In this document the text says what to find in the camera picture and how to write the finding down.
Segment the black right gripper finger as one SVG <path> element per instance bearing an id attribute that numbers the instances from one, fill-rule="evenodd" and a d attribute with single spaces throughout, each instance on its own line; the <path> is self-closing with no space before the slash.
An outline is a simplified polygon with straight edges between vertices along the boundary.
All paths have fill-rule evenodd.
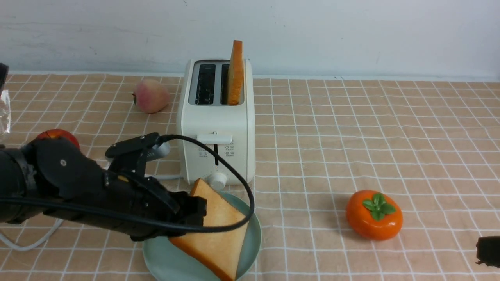
<path id="1" fill-rule="evenodd" d="M 500 268 L 500 236 L 479 237 L 476 243 L 476 264 Z"/>

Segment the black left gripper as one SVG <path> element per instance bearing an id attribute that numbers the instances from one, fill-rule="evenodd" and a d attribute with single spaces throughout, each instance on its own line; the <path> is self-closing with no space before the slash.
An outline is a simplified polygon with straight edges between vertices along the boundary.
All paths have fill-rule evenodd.
<path id="1" fill-rule="evenodd" d="M 127 178 L 105 172 L 95 183 L 72 190 L 72 197 L 56 201 L 69 203 L 75 210 L 48 208 L 43 214 L 124 233 L 132 241 L 181 236 L 183 231 L 164 224 L 202 227 L 207 214 L 206 199 L 185 191 L 169 192 L 153 177 Z"/>

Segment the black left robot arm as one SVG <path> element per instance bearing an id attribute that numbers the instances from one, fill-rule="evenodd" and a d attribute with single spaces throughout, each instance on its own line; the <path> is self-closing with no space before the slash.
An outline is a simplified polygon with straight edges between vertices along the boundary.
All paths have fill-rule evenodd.
<path id="1" fill-rule="evenodd" d="M 1 222 L 21 224 L 40 213 L 144 241 L 186 234 L 165 223 L 201 227 L 207 201 L 170 192 L 154 177 L 108 171 L 67 139 L 2 148 Z"/>

